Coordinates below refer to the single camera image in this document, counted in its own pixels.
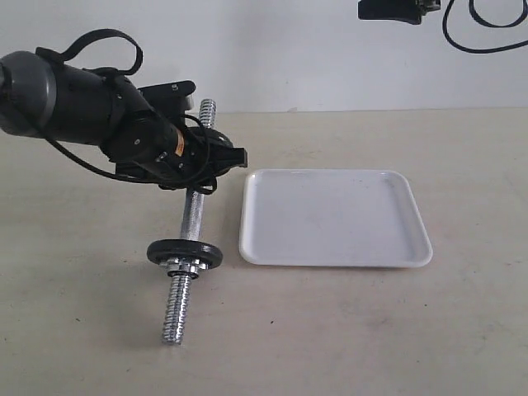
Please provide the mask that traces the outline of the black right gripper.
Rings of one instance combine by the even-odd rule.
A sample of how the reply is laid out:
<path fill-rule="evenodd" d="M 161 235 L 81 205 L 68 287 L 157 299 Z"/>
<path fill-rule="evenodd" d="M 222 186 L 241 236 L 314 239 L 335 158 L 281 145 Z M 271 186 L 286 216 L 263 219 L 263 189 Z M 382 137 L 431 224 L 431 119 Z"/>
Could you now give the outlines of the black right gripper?
<path fill-rule="evenodd" d="M 357 15 L 364 21 L 400 21 L 420 25 L 424 12 L 441 10 L 441 0 L 363 0 L 357 5 Z"/>

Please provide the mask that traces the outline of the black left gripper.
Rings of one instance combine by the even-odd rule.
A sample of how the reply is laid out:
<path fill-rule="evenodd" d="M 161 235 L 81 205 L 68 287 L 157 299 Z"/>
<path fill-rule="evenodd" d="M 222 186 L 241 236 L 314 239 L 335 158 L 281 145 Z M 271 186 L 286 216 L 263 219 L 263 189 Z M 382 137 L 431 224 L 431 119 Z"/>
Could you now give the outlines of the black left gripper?
<path fill-rule="evenodd" d="M 219 132 L 194 120 L 195 126 L 170 124 L 132 143 L 127 159 L 115 160 L 115 174 L 127 182 L 156 184 L 165 190 L 214 190 L 219 170 L 248 166 L 245 148 L 219 145 Z"/>

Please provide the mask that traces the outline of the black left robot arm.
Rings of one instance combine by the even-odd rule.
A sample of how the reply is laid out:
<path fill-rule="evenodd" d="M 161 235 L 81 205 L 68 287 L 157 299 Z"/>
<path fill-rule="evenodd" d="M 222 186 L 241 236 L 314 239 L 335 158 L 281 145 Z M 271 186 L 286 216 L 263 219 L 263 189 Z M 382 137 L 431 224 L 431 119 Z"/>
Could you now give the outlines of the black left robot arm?
<path fill-rule="evenodd" d="M 248 153 L 189 115 L 195 89 L 191 80 L 136 87 L 116 71 L 16 51 L 1 58 L 1 128 L 111 180 L 211 194 Z"/>

